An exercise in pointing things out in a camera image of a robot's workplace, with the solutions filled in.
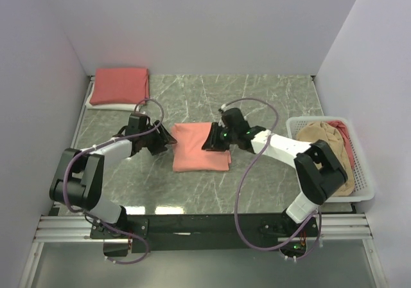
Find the salmon pink t-shirt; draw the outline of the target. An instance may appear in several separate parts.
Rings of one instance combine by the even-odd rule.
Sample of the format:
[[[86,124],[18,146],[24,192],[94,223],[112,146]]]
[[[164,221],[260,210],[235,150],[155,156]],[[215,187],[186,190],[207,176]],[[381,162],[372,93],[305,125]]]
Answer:
[[[231,154],[202,150],[211,130],[211,122],[175,123],[171,135],[177,140],[173,146],[173,171],[229,171]]]

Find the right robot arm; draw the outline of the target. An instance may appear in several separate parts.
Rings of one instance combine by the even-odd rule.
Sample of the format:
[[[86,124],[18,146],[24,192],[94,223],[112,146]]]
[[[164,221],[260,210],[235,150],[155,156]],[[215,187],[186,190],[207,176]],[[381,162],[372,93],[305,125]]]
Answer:
[[[296,236],[304,220],[324,204],[347,180],[347,173],[324,140],[297,141],[274,134],[261,126],[251,127],[239,108],[222,111],[221,121],[213,122],[202,150],[225,152],[231,145],[252,154],[268,156],[293,167],[300,193],[285,209],[283,231]]]

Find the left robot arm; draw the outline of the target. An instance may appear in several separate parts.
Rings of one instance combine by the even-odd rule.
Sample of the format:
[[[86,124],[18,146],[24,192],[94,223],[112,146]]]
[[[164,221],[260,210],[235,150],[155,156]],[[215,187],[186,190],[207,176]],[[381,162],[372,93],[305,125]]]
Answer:
[[[104,170],[136,155],[143,148],[154,156],[176,143],[159,120],[152,123],[147,115],[132,113],[128,124],[105,143],[83,150],[67,148],[63,151],[49,197],[58,203],[69,203],[105,222],[107,232],[120,238],[130,229],[127,211],[102,196]]]

